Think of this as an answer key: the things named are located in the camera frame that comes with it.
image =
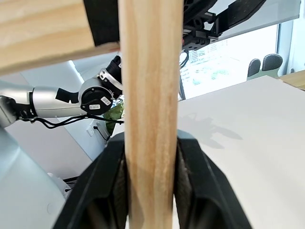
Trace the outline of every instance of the window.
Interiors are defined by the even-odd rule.
[[[186,99],[245,82],[250,61],[262,63],[266,55],[276,53],[276,43],[273,25],[190,51],[180,70]]]

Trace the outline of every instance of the label sticker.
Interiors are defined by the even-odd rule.
[[[109,101],[109,99],[107,99],[105,96],[101,99],[101,101],[103,103],[105,103],[107,106],[109,106],[111,104],[111,102]]]
[[[98,110],[100,108],[101,108],[101,105],[99,105],[99,104],[89,105],[89,110]]]

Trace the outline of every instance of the electrical outlet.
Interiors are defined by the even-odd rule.
[[[94,135],[94,129],[91,125],[88,126],[87,133],[90,135],[90,137],[92,137]]]

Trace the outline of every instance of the black cable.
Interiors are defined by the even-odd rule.
[[[185,49],[184,52],[186,53],[186,58],[180,64],[180,69],[182,69],[186,65],[186,63],[189,61],[189,58],[190,58],[189,51]]]
[[[63,125],[68,125],[71,123],[75,123],[77,121],[83,120],[85,118],[92,118],[92,119],[97,119],[97,120],[102,120],[102,121],[106,121],[106,122],[113,122],[113,123],[119,123],[119,124],[123,124],[124,121],[118,121],[118,120],[112,120],[112,119],[106,119],[106,118],[102,118],[102,117],[98,117],[95,115],[91,115],[91,114],[85,114],[85,115],[79,115],[79,116],[75,116],[75,117],[70,117],[60,123],[52,123],[46,119],[43,118],[39,118],[36,117],[34,119],[23,119],[24,122],[31,122],[34,123],[36,121],[41,122],[46,128],[48,129],[54,129],[56,127],[59,126],[63,126]]]
[[[107,138],[104,138],[104,136],[102,135],[102,133],[100,132],[100,130],[97,126],[94,126],[93,129],[97,130],[105,141],[108,141],[110,139],[110,136],[108,136]]]

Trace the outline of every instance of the wooden plank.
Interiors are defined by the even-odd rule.
[[[94,47],[82,0],[0,2],[0,75],[118,49]]]
[[[305,85],[305,71],[284,75],[280,79],[294,87],[301,87]]]
[[[182,0],[119,0],[130,228],[172,227]]]

